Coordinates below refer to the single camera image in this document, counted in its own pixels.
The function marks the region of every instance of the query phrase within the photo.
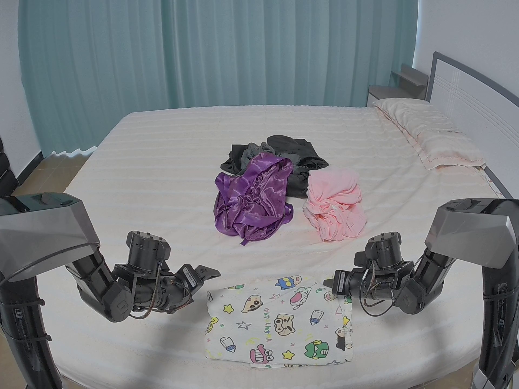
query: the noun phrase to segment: purple ribbon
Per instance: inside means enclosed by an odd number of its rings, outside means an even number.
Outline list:
[[[225,235],[240,236],[246,245],[271,237],[292,220],[294,207],[285,203],[290,159],[262,152],[253,157],[242,176],[218,174],[214,224]]]

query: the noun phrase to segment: mattress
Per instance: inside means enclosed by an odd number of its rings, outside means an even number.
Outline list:
[[[240,245],[214,227],[214,179],[231,144],[284,134],[312,142],[330,164],[360,173],[367,225],[357,239],[321,242],[289,198],[294,218],[268,240]],[[496,197],[473,167],[426,171],[400,131],[375,108],[205,107],[132,113],[101,142],[68,186],[83,200],[108,266],[124,263],[130,230],[162,236],[168,265],[203,264],[222,276],[173,315],[110,323],[80,299],[64,268],[38,277],[55,362],[95,389],[372,388],[403,389],[474,360],[482,324],[481,268],[457,261],[442,294],[418,315],[392,308],[364,314],[354,299],[354,359],[337,366],[251,369],[209,360],[206,291],[261,279],[352,269],[354,254],[380,232],[402,234],[402,255],[416,261],[437,207],[460,197]]]

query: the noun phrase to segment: wall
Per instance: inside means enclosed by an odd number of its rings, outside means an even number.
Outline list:
[[[0,0],[0,138],[16,177],[41,150],[21,81],[18,1]]]
[[[519,95],[519,0],[419,0],[414,67],[438,51]]]

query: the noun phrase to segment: tile floor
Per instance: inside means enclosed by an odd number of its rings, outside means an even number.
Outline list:
[[[83,164],[88,155],[76,154],[51,155],[44,159],[14,195],[41,193],[45,191],[63,192]],[[411,389],[470,389],[472,383],[472,368],[475,361],[467,366],[448,374],[444,378],[413,386]],[[16,367],[5,338],[0,334],[0,386],[2,389],[23,389],[24,381]],[[82,386],[68,381],[69,389],[81,389]]]

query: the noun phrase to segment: pillow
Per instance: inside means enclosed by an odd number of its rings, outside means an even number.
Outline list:
[[[482,152],[467,135],[427,101],[387,98],[373,105],[400,129],[427,170],[439,165],[485,163]]]

